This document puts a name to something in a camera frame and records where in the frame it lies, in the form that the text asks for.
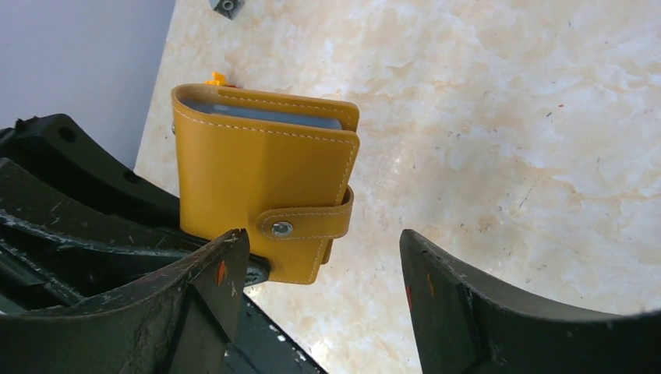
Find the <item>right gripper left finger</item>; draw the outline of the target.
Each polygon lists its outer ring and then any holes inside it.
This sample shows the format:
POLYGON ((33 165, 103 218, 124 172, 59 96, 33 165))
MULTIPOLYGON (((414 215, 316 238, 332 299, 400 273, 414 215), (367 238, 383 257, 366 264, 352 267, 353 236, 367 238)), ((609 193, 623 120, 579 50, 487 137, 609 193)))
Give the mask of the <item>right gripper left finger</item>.
POLYGON ((71 307, 4 315, 4 373, 220 373, 237 330, 249 237, 231 230, 187 257, 71 307))

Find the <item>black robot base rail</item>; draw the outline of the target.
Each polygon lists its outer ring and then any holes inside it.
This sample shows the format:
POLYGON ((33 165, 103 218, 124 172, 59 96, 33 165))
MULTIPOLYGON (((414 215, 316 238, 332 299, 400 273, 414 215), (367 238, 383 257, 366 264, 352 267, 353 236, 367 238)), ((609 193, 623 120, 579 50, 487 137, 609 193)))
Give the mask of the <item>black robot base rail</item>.
POLYGON ((224 354, 223 373, 309 373, 327 371, 254 301, 243 296, 235 339, 224 354))

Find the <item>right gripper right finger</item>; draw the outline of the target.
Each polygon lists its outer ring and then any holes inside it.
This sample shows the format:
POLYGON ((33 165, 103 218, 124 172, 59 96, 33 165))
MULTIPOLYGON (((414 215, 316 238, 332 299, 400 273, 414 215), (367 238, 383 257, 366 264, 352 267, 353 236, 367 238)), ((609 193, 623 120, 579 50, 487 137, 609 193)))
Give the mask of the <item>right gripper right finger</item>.
POLYGON ((657 373, 660 314, 557 302, 401 233, 402 274, 425 373, 657 373))

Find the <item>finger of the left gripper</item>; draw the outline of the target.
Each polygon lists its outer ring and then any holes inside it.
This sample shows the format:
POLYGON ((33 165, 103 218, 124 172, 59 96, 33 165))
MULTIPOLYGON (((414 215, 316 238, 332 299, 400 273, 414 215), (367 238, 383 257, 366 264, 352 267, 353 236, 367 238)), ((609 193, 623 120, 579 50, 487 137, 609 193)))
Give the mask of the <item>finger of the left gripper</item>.
POLYGON ((1 295, 10 310, 179 310, 203 289, 236 305, 269 269, 236 234, 216 247, 102 213, 1 161, 1 295))
POLYGON ((179 199, 115 159, 66 114, 19 119, 2 129, 1 155, 98 212, 179 229, 179 199))

